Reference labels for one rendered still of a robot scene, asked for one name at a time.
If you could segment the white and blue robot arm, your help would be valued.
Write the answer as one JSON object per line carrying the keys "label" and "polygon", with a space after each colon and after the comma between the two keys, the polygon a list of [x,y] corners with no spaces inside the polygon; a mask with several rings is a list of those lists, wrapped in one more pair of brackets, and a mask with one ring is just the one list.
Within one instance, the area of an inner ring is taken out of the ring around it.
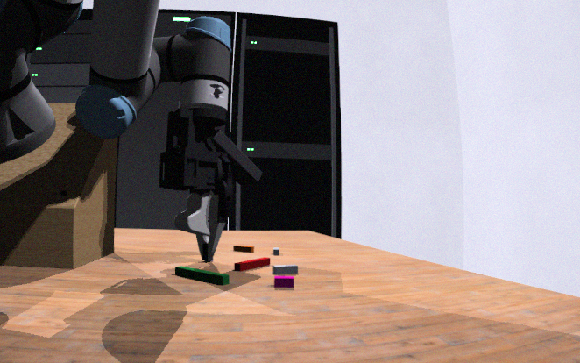
{"label": "white and blue robot arm", "polygon": [[[181,81],[179,108],[227,113],[230,28],[218,18],[198,17],[184,34],[154,38],[159,3],[93,2],[89,86],[75,111],[99,138],[122,135],[163,82]],[[0,0],[0,162],[52,136],[53,111],[32,83],[25,56],[66,32],[82,6],[83,0]],[[262,171],[221,130],[211,140],[228,154],[238,184],[259,182]]]}

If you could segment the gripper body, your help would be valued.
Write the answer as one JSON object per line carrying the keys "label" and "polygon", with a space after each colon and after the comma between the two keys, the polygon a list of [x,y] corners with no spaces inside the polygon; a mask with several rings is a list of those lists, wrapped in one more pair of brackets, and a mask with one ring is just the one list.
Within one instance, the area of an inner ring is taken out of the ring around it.
{"label": "gripper body", "polygon": [[225,124],[226,114],[220,110],[180,107],[168,112],[166,151],[160,153],[159,187],[204,189],[203,194],[211,189],[214,193],[223,179],[223,170],[231,174],[227,153],[211,140],[214,128]]}

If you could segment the green rod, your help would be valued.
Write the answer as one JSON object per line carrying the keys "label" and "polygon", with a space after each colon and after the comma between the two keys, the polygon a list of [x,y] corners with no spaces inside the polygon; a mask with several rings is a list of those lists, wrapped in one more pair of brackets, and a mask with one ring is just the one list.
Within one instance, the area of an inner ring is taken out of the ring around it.
{"label": "green rod", "polygon": [[230,277],[228,274],[219,274],[191,267],[175,267],[175,275],[218,285],[230,284]]}

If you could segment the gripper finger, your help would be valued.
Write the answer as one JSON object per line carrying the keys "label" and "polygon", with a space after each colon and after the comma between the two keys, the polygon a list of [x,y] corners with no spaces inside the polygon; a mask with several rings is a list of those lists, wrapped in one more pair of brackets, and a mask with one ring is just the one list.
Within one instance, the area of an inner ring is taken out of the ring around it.
{"label": "gripper finger", "polygon": [[228,221],[233,199],[232,174],[225,173],[215,188],[214,195],[202,194],[198,211],[187,218],[187,228],[209,236],[207,244],[207,261],[214,257],[218,242]]}
{"label": "gripper finger", "polygon": [[175,217],[174,225],[178,230],[186,231],[196,235],[199,251],[202,260],[204,260],[204,254],[207,254],[207,244],[209,237],[192,232],[187,228],[187,218],[198,211],[201,196],[202,192],[199,189],[190,189],[190,196],[187,199],[187,209]]}

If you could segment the orange rod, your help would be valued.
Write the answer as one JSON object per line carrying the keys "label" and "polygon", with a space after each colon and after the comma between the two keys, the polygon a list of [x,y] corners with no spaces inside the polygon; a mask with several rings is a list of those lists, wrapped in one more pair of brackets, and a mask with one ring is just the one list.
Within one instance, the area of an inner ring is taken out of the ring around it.
{"label": "orange rod", "polygon": [[233,251],[253,253],[254,246],[233,246]]}

